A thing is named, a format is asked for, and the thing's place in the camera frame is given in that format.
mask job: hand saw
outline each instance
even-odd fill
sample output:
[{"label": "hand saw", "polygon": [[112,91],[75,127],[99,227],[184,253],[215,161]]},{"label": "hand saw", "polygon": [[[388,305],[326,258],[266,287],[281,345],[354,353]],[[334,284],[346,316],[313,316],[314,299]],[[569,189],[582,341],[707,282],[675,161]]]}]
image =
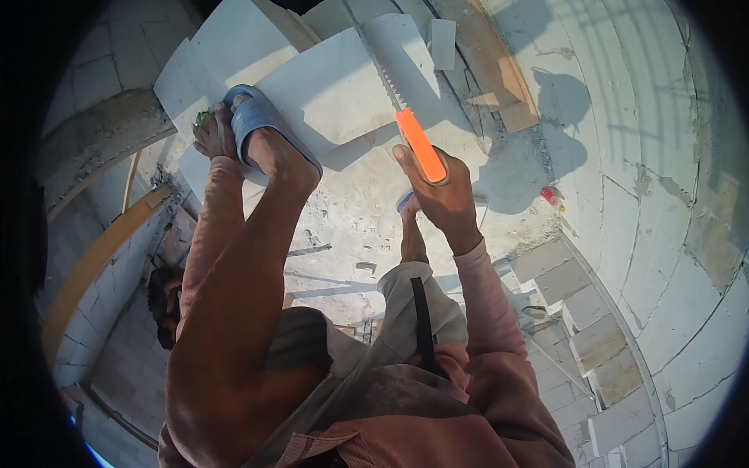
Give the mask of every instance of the hand saw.
[{"label": "hand saw", "polygon": [[354,28],[359,33],[359,37],[361,38],[364,47],[367,49],[369,56],[372,58],[375,68],[377,68],[377,73],[380,75],[382,83],[385,85],[387,95],[390,97],[393,106],[397,109],[397,112],[395,113],[395,122],[398,123],[398,129],[401,131],[403,142],[410,146],[413,153],[416,154],[416,160],[419,162],[419,165],[424,172],[424,176],[429,183],[435,184],[445,180],[447,178],[447,170],[445,169],[442,160],[437,155],[437,152],[434,151],[431,143],[429,143],[429,139],[427,139],[426,134],[424,134],[424,130],[422,130],[419,122],[416,121],[411,109],[403,109],[401,107],[401,103],[398,101],[398,98],[395,97],[395,92],[393,92],[392,86],[390,86],[390,83],[387,81],[385,72],[383,72],[380,62],[377,61],[375,51],[372,50],[372,47],[369,45],[369,42],[364,35],[364,30],[354,16],[351,6],[348,4],[347,0],[341,1],[348,12],[348,16],[351,17],[351,21],[354,22]]}]

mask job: hand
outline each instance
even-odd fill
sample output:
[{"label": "hand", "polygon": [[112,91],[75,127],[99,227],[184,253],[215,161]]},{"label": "hand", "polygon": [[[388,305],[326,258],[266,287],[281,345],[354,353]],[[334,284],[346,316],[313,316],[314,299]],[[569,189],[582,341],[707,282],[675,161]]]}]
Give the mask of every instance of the hand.
[{"label": "hand", "polygon": [[216,111],[206,115],[192,133],[197,141],[192,145],[201,154],[213,159],[228,156],[237,160],[237,144],[231,131],[231,112],[224,103],[216,104]]},{"label": "hand", "polygon": [[421,165],[409,147],[396,145],[392,155],[408,176],[413,194],[426,217],[445,234],[453,255],[464,255],[478,246],[482,239],[476,226],[470,172],[463,161],[436,146],[433,148],[447,169],[447,179],[438,185],[426,181]]}]

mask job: saw blade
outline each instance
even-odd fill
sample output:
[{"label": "saw blade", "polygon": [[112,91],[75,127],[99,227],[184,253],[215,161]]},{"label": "saw blade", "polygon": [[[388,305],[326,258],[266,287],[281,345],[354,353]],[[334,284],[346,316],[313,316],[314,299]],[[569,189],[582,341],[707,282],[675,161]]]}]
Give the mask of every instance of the saw blade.
[{"label": "saw blade", "polygon": [[357,33],[359,33],[359,37],[362,40],[362,44],[364,44],[364,48],[367,50],[367,53],[369,54],[369,57],[372,59],[372,62],[374,63],[374,67],[377,68],[377,74],[380,75],[380,78],[382,79],[382,83],[385,86],[385,89],[387,90],[387,95],[390,97],[390,100],[392,101],[392,105],[395,107],[395,110],[397,112],[400,112],[403,110],[400,101],[398,101],[398,98],[395,96],[395,92],[392,90],[392,86],[390,85],[390,82],[387,81],[387,78],[385,77],[385,72],[382,70],[382,66],[380,66],[380,62],[377,61],[377,56],[375,55],[375,51],[372,50],[372,46],[369,45],[369,42],[367,41],[367,37],[364,35],[364,29],[362,29],[362,26],[357,21],[357,18],[354,16],[354,12],[351,10],[351,6],[348,4],[347,0],[341,0],[343,2],[344,8],[346,8],[346,11],[348,12],[348,16],[351,17],[351,21],[354,22],[354,28],[357,30]]}]

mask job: dark hair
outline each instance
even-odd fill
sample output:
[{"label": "dark hair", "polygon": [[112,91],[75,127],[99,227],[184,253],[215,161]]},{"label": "dark hair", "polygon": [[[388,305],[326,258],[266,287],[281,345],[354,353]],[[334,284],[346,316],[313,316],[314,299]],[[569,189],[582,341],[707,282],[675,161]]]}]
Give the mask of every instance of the dark hair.
[{"label": "dark hair", "polygon": [[172,273],[168,268],[156,268],[151,272],[151,279],[148,281],[148,308],[156,323],[160,323],[166,316],[164,285],[171,277]]},{"label": "dark hair", "polygon": [[165,326],[159,326],[156,329],[156,337],[159,339],[159,344],[165,350],[172,350],[175,347],[176,341],[172,339],[172,331]]}]

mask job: green object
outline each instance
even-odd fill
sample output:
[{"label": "green object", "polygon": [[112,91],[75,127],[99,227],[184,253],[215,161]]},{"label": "green object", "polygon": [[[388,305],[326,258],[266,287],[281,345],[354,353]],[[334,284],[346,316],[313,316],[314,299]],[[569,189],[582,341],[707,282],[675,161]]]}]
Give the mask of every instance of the green object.
[{"label": "green object", "polygon": [[195,118],[196,127],[200,125],[200,123],[203,121],[206,115],[208,115],[207,112],[198,112],[198,117]]}]

